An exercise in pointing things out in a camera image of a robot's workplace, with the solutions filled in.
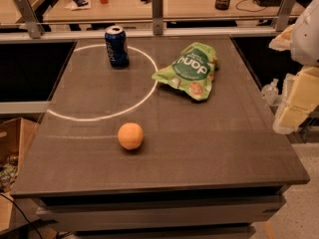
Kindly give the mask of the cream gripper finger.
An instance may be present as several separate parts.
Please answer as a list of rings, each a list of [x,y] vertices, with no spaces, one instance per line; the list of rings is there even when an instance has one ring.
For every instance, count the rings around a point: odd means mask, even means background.
[[[292,32],[294,24],[288,26],[282,33],[269,43],[269,48],[275,51],[287,51],[291,48]]]
[[[319,68],[304,66],[295,76],[284,80],[281,104],[273,130],[280,134],[296,131],[319,106]]]

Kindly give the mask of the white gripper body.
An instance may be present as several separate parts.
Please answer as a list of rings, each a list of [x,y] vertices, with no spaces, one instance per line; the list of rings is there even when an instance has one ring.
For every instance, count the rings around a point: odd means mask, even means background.
[[[319,66],[319,0],[312,0],[298,17],[291,35],[291,58],[307,66]]]

